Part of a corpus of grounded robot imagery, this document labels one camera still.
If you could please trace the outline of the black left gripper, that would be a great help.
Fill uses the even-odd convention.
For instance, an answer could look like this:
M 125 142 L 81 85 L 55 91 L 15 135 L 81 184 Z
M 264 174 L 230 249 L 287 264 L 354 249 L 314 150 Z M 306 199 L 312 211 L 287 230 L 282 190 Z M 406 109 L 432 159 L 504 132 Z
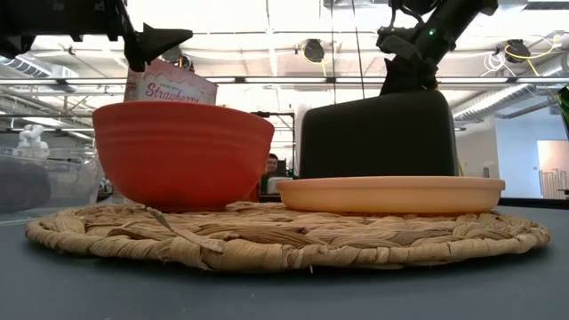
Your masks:
M 193 31 L 144 23 L 139 42 L 125 0 L 0 0 L 0 56 L 13 59 L 28 52 L 37 36 L 70 36 L 81 42 L 85 35 L 106 35 L 112 41 L 121 36 L 129 68 L 142 72 L 145 61 L 181 57 L 180 44 Z

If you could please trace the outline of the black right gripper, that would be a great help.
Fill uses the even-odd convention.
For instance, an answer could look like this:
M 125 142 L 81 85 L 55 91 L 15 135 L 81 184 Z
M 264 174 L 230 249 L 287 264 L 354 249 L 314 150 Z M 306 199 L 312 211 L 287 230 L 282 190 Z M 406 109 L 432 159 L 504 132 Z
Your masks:
M 437 88 L 438 63 L 445 56 L 445 38 L 435 28 L 416 24 L 413 28 L 381 27 L 377 46 L 383 53 L 387 75 L 381 95 Z

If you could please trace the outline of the pink strawberry yogurt cereal box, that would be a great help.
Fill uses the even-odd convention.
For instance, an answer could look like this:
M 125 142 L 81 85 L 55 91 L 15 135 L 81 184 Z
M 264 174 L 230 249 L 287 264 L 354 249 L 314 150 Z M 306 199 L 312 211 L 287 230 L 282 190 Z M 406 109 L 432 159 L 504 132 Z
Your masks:
M 218 85 L 162 60 L 143 72 L 128 71 L 124 101 L 183 101 L 215 105 Z

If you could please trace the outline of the black chrome two-slot toaster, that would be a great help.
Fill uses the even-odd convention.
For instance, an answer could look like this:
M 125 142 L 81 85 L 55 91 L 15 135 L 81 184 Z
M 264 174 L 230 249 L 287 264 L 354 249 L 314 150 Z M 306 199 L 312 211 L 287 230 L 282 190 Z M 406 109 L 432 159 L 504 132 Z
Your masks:
M 302 179 L 457 176 L 453 118 L 439 91 L 392 93 L 307 111 Z

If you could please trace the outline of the coral red bowl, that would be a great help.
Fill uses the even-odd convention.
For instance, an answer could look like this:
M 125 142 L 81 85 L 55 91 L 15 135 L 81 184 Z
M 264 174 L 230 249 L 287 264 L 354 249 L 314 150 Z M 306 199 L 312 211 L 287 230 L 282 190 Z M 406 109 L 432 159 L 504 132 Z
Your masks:
M 128 101 L 92 114 L 107 178 L 162 212 L 218 211 L 244 200 L 264 172 L 275 127 L 233 108 Z

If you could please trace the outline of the green ribbed glass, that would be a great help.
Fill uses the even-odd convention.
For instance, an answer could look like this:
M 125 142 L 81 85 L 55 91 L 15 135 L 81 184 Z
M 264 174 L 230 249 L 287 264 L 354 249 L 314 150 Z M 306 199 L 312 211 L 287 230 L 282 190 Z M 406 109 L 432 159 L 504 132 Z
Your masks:
M 559 102 L 567 139 L 569 139 L 569 85 L 561 88 L 557 92 L 557 100 Z

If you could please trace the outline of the clear plastic container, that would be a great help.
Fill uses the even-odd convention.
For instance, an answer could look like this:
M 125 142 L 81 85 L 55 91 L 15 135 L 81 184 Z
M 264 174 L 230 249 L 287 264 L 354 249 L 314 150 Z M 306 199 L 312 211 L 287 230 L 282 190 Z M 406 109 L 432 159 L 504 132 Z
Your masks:
M 43 206 L 21 212 L 0 213 L 0 223 L 35 218 L 57 209 L 94 204 L 102 170 L 92 148 L 49 148 L 47 158 L 24 156 L 17 148 L 0 147 L 0 162 L 12 161 L 43 166 L 51 183 L 50 200 Z

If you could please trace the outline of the person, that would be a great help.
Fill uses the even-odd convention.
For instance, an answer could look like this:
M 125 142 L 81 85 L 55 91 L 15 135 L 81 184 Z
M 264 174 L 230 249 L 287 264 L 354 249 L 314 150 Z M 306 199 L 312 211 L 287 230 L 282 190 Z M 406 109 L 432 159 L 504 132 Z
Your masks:
M 285 177 L 285 171 L 279 167 L 279 159 L 277 155 L 270 153 L 265 165 L 265 170 L 260 179 L 260 193 L 268 193 L 268 180 L 274 177 Z

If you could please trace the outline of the round woven straw placemat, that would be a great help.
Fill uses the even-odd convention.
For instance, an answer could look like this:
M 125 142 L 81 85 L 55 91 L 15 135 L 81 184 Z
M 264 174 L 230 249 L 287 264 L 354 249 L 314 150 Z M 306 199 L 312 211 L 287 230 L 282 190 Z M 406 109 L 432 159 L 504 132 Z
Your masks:
M 541 224 L 496 211 L 347 215 L 249 202 L 221 212 L 165 213 L 141 204 L 72 208 L 29 222 L 25 235 L 57 252 L 253 272 L 435 266 L 523 254 L 550 240 Z

